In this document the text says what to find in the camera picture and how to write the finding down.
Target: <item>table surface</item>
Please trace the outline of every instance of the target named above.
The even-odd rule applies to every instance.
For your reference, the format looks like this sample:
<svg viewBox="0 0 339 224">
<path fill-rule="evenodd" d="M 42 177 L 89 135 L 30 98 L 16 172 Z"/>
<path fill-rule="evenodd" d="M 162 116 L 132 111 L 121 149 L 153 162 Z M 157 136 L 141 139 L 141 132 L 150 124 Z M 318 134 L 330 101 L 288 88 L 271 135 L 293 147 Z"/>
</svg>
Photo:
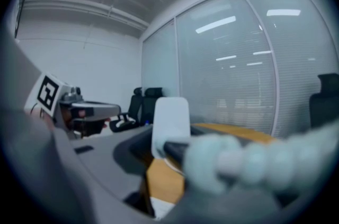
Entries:
<svg viewBox="0 0 339 224">
<path fill-rule="evenodd" d="M 250 141 L 269 144 L 275 138 L 252 129 L 224 124 L 198 123 L 193 126 L 204 127 L 211 132 L 225 133 L 248 139 Z M 162 159 L 154 159 L 146 173 L 148 190 L 150 196 L 170 202 L 177 203 L 184 193 L 184 177 L 169 168 Z"/>
</svg>

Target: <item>black office chair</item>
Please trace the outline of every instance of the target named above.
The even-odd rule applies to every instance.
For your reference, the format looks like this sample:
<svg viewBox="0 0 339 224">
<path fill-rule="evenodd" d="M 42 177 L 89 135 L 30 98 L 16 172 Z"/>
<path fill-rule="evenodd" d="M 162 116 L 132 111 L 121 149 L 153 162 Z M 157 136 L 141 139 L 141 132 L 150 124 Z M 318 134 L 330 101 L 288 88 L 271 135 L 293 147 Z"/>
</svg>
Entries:
<svg viewBox="0 0 339 224">
<path fill-rule="evenodd" d="M 162 87 L 146 89 L 145 96 L 141 106 L 141 119 L 140 119 L 141 126 L 144 126 L 146 122 L 148 122 L 149 124 L 153 124 L 155 103 L 160 97 L 163 96 L 164 95 L 162 92 Z"/>
<path fill-rule="evenodd" d="M 110 128 L 113 132 L 122 132 L 139 127 L 138 113 L 142 99 L 141 87 L 134 89 L 134 95 L 131 98 L 128 112 L 120 113 L 117 120 L 110 122 Z"/>
<path fill-rule="evenodd" d="M 311 127 L 318 128 L 339 118 L 339 75 L 318 75 L 322 88 L 309 100 Z"/>
</svg>

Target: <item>chair backrest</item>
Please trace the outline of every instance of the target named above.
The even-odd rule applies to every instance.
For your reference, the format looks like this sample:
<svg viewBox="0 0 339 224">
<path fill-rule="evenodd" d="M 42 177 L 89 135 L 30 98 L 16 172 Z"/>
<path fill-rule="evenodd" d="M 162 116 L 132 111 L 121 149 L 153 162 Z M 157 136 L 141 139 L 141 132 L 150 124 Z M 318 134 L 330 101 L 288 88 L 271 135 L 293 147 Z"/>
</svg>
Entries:
<svg viewBox="0 0 339 224">
<path fill-rule="evenodd" d="M 161 87 L 146 89 L 145 96 L 141 106 L 141 120 L 140 120 L 141 126 L 145 125 L 146 121 L 148 121 L 149 124 L 153 123 L 155 103 L 160 97 L 163 97 Z"/>
<path fill-rule="evenodd" d="M 135 119 L 136 121 L 139 121 L 138 113 L 139 113 L 139 109 L 142 104 L 142 99 L 143 99 L 143 96 L 142 96 L 141 87 L 134 89 L 134 95 L 131 98 L 131 104 L 129 106 L 128 113 L 129 113 L 129 116 Z"/>
<path fill-rule="evenodd" d="M 311 127 L 321 127 L 339 118 L 339 75 L 318 75 L 322 89 L 309 100 Z"/>
</svg>

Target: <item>glass wall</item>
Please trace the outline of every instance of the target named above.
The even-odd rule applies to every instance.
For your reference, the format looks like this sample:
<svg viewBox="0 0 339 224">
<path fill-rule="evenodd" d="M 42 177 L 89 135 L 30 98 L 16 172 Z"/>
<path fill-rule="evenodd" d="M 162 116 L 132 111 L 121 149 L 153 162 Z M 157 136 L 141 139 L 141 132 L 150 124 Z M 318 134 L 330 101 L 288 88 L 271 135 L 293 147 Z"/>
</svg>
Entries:
<svg viewBox="0 0 339 224">
<path fill-rule="evenodd" d="M 164 96 L 178 96 L 178 68 L 174 22 L 160 28 L 142 45 L 141 84 L 162 87 Z"/>
<path fill-rule="evenodd" d="M 245 0 L 209 0 L 177 18 L 180 85 L 192 122 L 271 133 L 272 55 Z"/>
<path fill-rule="evenodd" d="M 249 0 L 273 45 L 280 81 L 274 136 L 310 127 L 309 98 L 320 92 L 319 74 L 337 73 L 331 35 L 311 0 Z"/>
<path fill-rule="evenodd" d="M 331 0 L 207 0 L 144 42 L 142 85 L 185 97 L 192 123 L 287 137 L 310 128 L 318 75 L 339 73 L 338 24 Z"/>
</svg>

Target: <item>cable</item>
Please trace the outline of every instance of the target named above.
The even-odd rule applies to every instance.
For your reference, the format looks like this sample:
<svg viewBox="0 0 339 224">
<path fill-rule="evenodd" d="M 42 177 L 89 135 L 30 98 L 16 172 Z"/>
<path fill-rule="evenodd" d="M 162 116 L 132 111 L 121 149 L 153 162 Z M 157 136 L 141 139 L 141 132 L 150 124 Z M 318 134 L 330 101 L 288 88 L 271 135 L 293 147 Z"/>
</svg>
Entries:
<svg viewBox="0 0 339 224">
<path fill-rule="evenodd" d="M 15 27 L 15 32 L 14 32 L 14 38 L 16 38 L 17 32 L 19 30 L 19 24 L 20 24 L 20 19 L 21 19 L 21 14 L 22 14 L 24 3 L 25 3 L 25 0 L 22 0 L 20 12 L 19 12 L 19 14 L 16 18 L 16 27 Z"/>
<path fill-rule="evenodd" d="M 164 161 L 165 161 L 166 165 L 167 165 L 170 169 L 172 169 L 172 170 L 174 170 L 175 172 L 179 173 L 181 176 L 185 176 L 184 173 L 183 173 L 182 171 L 180 171 L 179 169 L 177 169 L 176 167 L 174 167 L 174 166 L 170 163 L 170 161 L 169 161 L 167 158 L 165 158 Z"/>
<path fill-rule="evenodd" d="M 32 112 L 33 112 L 33 109 L 34 109 L 34 107 L 36 107 L 37 106 L 37 104 L 38 103 L 36 103 L 33 107 L 32 107 L 32 109 L 31 109 L 31 112 L 30 112 L 30 115 L 32 114 Z"/>
</svg>

